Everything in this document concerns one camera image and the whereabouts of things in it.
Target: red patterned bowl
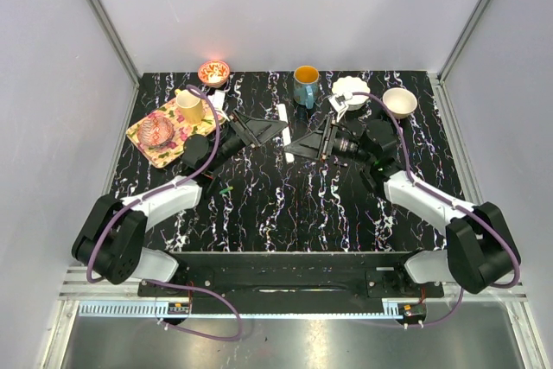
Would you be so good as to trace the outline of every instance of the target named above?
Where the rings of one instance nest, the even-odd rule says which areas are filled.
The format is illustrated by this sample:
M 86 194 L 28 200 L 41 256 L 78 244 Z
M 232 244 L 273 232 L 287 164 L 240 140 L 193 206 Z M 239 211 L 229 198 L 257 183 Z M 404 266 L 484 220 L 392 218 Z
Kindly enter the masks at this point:
M 231 68 L 222 60 L 209 60 L 201 64 L 198 70 L 200 81 L 214 88 L 219 88 L 225 84 L 230 74 Z
M 138 127 L 138 141 L 148 147 L 162 147 L 173 138 L 173 124 L 164 116 L 146 118 Z

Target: gray wall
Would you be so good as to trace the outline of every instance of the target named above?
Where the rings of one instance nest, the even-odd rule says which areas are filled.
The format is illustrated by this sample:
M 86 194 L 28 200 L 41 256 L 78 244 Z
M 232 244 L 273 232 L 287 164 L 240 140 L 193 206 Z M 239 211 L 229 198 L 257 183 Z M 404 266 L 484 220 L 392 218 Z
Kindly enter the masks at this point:
M 553 2 L 494 0 L 447 79 L 484 197 L 499 204 L 553 357 Z
M 428 69 L 477 0 L 102 0 L 138 69 Z
M 30 368 L 132 94 L 86 0 L 0 0 L 0 366 Z

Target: marble tabletop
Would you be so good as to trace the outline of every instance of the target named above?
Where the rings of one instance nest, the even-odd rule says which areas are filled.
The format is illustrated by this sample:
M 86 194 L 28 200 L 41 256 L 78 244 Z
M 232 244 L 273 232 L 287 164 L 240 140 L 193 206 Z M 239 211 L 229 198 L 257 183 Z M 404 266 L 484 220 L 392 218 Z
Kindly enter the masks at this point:
M 278 118 L 277 105 L 286 104 L 292 140 L 313 130 L 330 110 L 325 97 L 340 77 L 365 80 L 378 97 L 402 86 L 418 98 L 414 115 L 402 120 L 414 172 L 429 184 L 462 197 L 439 111 L 425 72 L 321 72 L 320 95 L 312 111 L 292 98 L 290 72 L 232 73 L 221 87 L 226 110 L 237 109 L 256 118 Z M 175 88 L 201 86 L 196 73 L 146 73 L 130 125 L 172 99 Z M 376 103 L 348 113 L 347 125 L 358 128 L 373 118 L 385 118 Z M 258 150 L 242 150 L 220 168 L 227 194 L 216 194 L 195 209 L 178 213 L 147 232 L 145 245 L 169 251 L 412 251 L 442 247 L 444 238 L 405 209 L 366 191 L 359 165 L 313 162 L 296 157 L 286 163 L 282 138 Z M 125 140 L 111 186 L 124 197 L 141 193 L 180 174 L 177 160 L 165 169 L 149 165 Z

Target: yellow mug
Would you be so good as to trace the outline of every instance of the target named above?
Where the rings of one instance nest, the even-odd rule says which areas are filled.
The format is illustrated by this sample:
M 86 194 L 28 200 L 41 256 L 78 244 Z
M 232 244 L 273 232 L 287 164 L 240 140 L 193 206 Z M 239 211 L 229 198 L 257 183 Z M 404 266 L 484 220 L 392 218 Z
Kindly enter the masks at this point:
M 204 104 L 200 97 L 196 97 L 189 90 L 175 90 L 176 105 L 187 123 L 199 124 L 206 116 Z

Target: reflective floor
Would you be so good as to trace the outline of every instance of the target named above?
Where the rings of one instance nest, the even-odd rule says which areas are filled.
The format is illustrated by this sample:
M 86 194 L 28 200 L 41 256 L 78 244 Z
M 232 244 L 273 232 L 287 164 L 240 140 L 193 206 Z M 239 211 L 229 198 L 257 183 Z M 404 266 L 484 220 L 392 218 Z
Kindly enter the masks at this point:
M 447 312 L 429 305 L 429 320 Z M 232 335 L 234 321 L 194 320 L 183 325 Z M 522 368 L 501 305 L 465 303 L 435 328 L 376 328 L 360 321 L 245 321 L 245 337 L 224 343 L 164 331 L 154 321 L 77 318 L 66 369 L 126 368 Z

